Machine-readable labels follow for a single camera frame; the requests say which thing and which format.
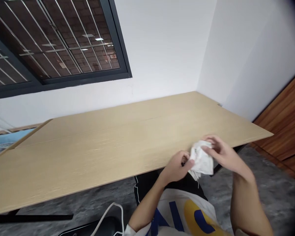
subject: person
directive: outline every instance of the person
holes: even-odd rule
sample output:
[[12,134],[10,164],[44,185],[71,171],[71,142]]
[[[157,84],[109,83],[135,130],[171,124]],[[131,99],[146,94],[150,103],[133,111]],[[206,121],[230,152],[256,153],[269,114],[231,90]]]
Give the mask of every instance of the person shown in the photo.
[[[212,149],[202,149],[233,172],[230,219],[235,236],[273,235],[251,169],[220,137],[208,135],[203,140],[212,143]],[[152,171],[135,176],[137,208],[124,235],[229,235],[217,223],[215,209],[199,183],[188,173],[193,165],[189,153],[179,151],[159,175]]]

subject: chair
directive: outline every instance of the chair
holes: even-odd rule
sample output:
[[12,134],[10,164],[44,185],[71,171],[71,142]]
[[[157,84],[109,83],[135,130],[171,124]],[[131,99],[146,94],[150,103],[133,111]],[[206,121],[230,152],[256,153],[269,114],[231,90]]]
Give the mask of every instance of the chair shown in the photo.
[[[88,223],[73,229],[66,230],[59,234],[59,236],[90,236],[95,230],[99,220]],[[119,219],[113,216],[105,217],[102,221],[96,236],[114,236],[114,234],[122,231]]]

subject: left hand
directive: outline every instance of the left hand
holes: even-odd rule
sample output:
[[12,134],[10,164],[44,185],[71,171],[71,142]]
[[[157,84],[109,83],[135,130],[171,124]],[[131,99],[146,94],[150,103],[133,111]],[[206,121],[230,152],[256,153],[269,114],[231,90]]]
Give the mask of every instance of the left hand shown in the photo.
[[173,155],[159,176],[164,187],[170,182],[179,181],[186,176],[188,170],[194,165],[194,160],[189,160],[189,158],[190,154],[187,151],[179,151]]

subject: desk top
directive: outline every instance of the desk top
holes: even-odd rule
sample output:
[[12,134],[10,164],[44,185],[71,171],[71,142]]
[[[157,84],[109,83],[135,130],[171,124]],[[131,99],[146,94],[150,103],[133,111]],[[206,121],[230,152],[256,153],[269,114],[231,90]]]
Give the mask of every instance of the desk top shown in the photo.
[[49,120],[0,155],[0,213],[162,168],[210,133],[273,135],[197,92]]

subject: gray floor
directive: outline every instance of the gray floor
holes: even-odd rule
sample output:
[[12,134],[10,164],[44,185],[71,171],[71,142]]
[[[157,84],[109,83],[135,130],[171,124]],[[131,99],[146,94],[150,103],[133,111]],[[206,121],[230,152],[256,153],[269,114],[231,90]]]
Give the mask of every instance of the gray floor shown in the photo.
[[[275,235],[289,235],[295,225],[295,180],[287,176],[272,163],[260,156],[254,149],[245,147],[240,156],[253,170],[259,187],[259,194],[265,212],[274,229]],[[200,179],[204,193],[214,205],[217,219],[223,229],[232,234],[229,219],[232,178],[230,171],[222,169],[213,178]],[[35,206],[21,209],[18,214],[71,214],[71,221],[5,224],[0,225],[3,235],[50,235],[100,219],[112,202],[120,203],[124,208],[125,223],[136,207],[133,186],[134,178],[58,198]],[[120,215],[120,209],[114,208],[108,215]]]

